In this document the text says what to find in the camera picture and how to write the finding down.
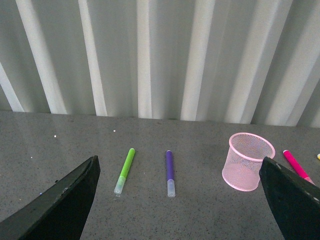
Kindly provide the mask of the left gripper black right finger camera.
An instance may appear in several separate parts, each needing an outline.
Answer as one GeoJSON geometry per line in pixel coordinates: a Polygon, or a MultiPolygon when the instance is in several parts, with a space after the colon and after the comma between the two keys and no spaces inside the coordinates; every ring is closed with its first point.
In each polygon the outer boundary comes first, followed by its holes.
{"type": "Polygon", "coordinates": [[[269,157],[263,159],[259,176],[284,239],[318,240],[320,188],[269,157]]]}

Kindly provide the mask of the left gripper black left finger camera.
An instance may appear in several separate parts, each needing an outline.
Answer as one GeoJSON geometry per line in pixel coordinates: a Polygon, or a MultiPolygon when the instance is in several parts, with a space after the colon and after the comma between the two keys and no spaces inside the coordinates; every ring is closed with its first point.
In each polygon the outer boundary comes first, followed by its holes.
{"type": "Polygon", "coordinates": [[[2,240],[78,240],[100,176],[92,156],[25,207],[0,223],[2,240]]]}

